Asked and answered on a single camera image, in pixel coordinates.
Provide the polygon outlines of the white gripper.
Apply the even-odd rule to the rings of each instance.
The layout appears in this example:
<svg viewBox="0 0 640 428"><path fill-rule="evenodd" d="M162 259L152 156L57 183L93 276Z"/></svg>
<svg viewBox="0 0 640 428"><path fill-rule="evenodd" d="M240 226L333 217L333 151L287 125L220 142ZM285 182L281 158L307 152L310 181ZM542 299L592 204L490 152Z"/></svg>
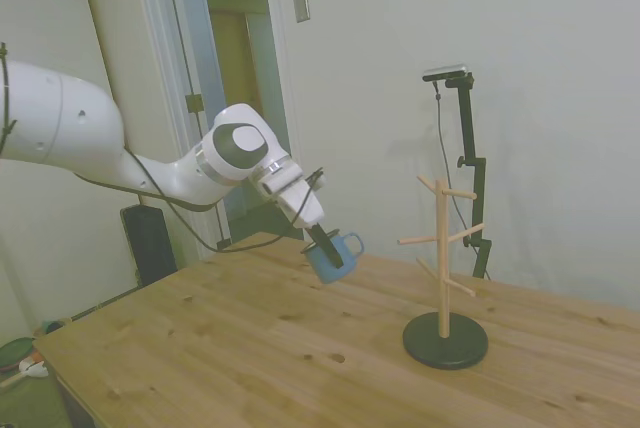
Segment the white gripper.
<svg viewBox="0 0 640 428"><path fill-rule="evenodd" d="M324 210L315 194L315 186L323 175L322 169L305 176L300 167L282 167L258 176L257 189L267 200L274 202L296 228L305 229L313 243L312 250L319 250L338 269L344 264L333 244L339 230L325 230L319 224L324 219Z"/></svg>

